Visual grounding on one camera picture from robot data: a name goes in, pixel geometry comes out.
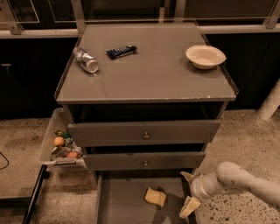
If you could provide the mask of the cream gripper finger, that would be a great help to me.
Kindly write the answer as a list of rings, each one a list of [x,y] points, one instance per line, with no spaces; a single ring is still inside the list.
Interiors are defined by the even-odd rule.
[[[193,182],[194,176],[191,173],[182,171],[180,174],[186,179],[189,184]]]
[[[179,213],[180,218],[186,218],[188,217],[192,212],[194,212],[197,208],[199,208],[201,205],[201,202],[195,198],[187,196],[185,199],[185,203],[181,208],[181,211]]]

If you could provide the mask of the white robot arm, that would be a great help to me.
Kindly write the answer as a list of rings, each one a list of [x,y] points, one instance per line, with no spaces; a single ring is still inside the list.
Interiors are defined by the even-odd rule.
[[[227,111],[191,176],[198,224],[279,224],[280,82],[258,110]]]

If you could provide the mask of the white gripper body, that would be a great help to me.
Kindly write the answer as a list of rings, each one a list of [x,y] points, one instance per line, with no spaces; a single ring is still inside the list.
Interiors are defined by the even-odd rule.
[[[195,176],[190,184],[191,195],[199,200],[208,200],[216,191],[216,177],[213,173]]]

